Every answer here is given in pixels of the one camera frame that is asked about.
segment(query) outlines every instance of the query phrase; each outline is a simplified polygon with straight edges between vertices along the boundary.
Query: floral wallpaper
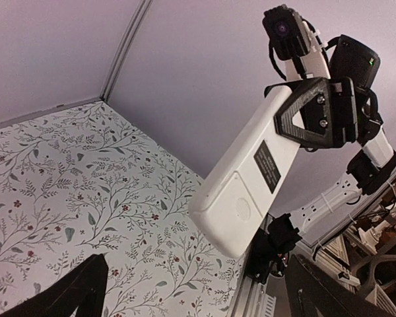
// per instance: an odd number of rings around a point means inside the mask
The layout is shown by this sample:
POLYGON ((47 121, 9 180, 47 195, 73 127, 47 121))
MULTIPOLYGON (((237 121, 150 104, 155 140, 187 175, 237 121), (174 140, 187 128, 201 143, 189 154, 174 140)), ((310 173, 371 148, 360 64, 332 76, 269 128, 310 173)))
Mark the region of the floral wallpaper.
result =
POLYGON ((199 183, 103 102, 1 129, 0 313, 104 253, 104 317, 225 316, 242 262, 187 216, 199 183))

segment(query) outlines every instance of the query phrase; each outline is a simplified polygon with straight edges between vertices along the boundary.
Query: black object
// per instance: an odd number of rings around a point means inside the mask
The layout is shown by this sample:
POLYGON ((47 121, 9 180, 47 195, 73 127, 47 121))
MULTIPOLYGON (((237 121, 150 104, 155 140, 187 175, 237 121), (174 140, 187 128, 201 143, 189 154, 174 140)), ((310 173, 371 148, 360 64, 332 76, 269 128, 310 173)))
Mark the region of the black object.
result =
POLYGON ((330 59, 332 78, 350 77, 354 83, 357 103, 365 104, 368 92, 380 67, 380 57, 368 46, 341 35, 330 59))
POLYGON ((317 77, 280 85, 289 86, 292 94, 275 115, 277 134, 312 149, 340 148, 356 141, 358 124, 349 78, 317 77), (305 129, 292 122, 298 111, 305 129))
POLYGON ((101 317, 108 277, 104 255, 91 255, 45 291, 0 317, 101 317))
POLYGON ((378 168, 361 150, 349 162, 346 173, 355 177, 358 181, 357 186, 362 189, 363 195, 371 195, 387 182, 395 167, 396 152, 383 168, 378 168))
POLYGON ((391 317, 303 256, 291 257, 285 279, 292 317, 391 317))
POLYGON ((298 59, 310 52, 302 17, 286 5, 265 11, 263 26, 280 60, 298 59))
POLYGON ((255 233, 245 265, 245 274, 254 281, 265 284, 274 264, 280 267, 282 255, 291 251, 302 239, 299 229, 292 226, 289 218, 290 213, 285 213, 270 223, 269 233, 263 229, 255 233))
POLYGON ((275 59, 275 49, 273 47, 273 43, 269 42, 269 58, 271 65, 275 69, 276 73, 279 74, 280 78, 286 81, 286 75, 281 71, 279 66, 277 65, 276 59, 275 59))
POLYGON ((271 193, 274 193, 277 184, 279 183, 280 175, 279 169, 277 168, 276 162, 270 153, 270 150, 263 140, 255 152, 253 159, 257 163, 258 169, 261 175, 264 177, 265 183, 270 189, 271 193))

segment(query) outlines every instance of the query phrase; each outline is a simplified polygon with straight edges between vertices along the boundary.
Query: camera lens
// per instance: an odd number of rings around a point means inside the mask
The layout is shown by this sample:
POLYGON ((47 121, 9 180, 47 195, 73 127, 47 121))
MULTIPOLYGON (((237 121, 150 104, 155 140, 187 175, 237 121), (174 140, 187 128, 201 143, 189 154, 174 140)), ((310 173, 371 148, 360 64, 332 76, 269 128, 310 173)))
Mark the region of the camera lens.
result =
POLYGON ((289 31, 289 25, 285 21, 279 21, 275 24, 275 32, 277 35, 285 37, 289 35, 289 31))

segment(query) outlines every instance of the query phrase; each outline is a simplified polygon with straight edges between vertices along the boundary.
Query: black bracket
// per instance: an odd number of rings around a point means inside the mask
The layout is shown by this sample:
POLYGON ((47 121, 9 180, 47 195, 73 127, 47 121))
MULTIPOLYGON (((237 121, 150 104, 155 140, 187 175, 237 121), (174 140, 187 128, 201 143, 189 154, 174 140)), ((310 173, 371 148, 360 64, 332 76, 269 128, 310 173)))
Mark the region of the black bracket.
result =
POLYGON ((357 186, 362 189, 363 195, 371 195, 387 182, 395 167, 396 152, 383 168, 378 168, 361 150, 349 162, 346 173, 355 177, 358 181, 357 186))
POLYGON ((275 115, 277 134, 312 149, 340 148, 356 141, 358 124, 351 79, 316 77, 280 85, 289 86, 292 94, 275 115), (293 123, 298 112, 304 128, 293 123))
POLYGON ((290 213, 285 213, 270 223, 269 233, 263 229, 255 233, 245 265, 245 274, 254 281, 265 284, 273 265, 282 265, 280 255, 293 250, 302 239, 298 235, 299 229, 292 226, 289 218, 290 213))

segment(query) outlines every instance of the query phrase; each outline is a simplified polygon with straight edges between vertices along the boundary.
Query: white plastic casing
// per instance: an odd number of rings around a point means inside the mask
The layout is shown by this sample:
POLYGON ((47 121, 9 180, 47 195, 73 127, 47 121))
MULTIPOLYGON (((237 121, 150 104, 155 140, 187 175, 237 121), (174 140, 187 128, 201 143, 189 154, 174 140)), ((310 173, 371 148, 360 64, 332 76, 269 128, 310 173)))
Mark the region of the white plastic casing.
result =
MULTIPOLYGON (((330 79, 329 66, 323 57, 323 44, 318 44, 315 37, 316 34, 311 32, 310 28, 304 22, 308 38, 310 39, 310 53, 301 57, 301 62, 307 69, 308 78, 310 77, 325 77, 330 79)), ((285 61, 286 66, 286 78, 288 81, 299 81, 301 76, 296 72, 295 66, 292 60, 285 61)))
POLYGON ((299 228, 299 235, 304 237, 318 222, 336 211, 348 201, 354 201, 362 195, 356 179, 344 173, 335 185, 323 192, 309 204, 291 212, 293 227, 299 228))
POLYGON ((369 140, 362 150, 378 168, 383 168, 394 155, 393 148, 385 137, 382 127, 376 137, 369 140))
MULTIPOLYGON (((298 152, 300 144, 278 135, 273 119, 291 93, 273 87, 189 202, 193 222, 225 256, 239 258, 246 251, 298 152), (273 193, 254 159, 263 141, 280 173, 273 193)), ((304 126, 300 114, 293 121, 304 126)))

